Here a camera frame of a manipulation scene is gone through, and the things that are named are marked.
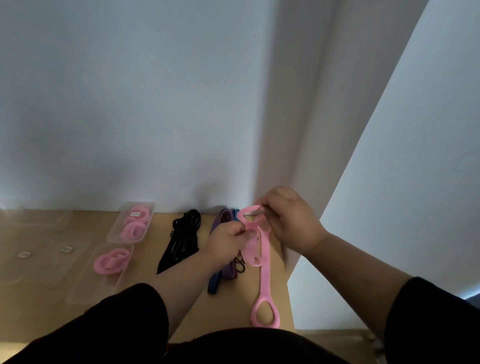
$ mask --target person's left hand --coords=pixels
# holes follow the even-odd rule
[[[204,251],[212,258],[215,269],[220,270],[235,258],[239,250],[254,236],[255,231],[246,231],[245,225],[240,221],[224,222],[208,237]]]

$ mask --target forearm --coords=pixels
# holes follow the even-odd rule
[[[411,276],[332,234],[322,239],[306,258],[369,329],[383,339],[390,308]]]
[[[199,251],[147,282],[160,294],[167,308],[168,338],[207,286],[210,277],[220,269],[208,254]]]

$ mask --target black strap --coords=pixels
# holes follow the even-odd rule
[[[197,210],[185,212],[183,217],[173,220],[171,239],[158,263],[157,274],[198,252],[197,231],[201,222],[202,216]]]

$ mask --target person's right hand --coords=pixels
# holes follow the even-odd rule
[[[329,235],[312,208],[291,188],[276,187],[255,204],[262,205],[275,237],[297,253],[307,255]]]

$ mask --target black shirt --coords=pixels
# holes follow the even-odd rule
[[[480,311],[421,279],[398,294],[385,328],[389,364],[479,363]],[[237,328],[169,347],[167,310],[142,283],[104,299],[82,316],[36,339],[13,363],[346,363],[292,332]]]

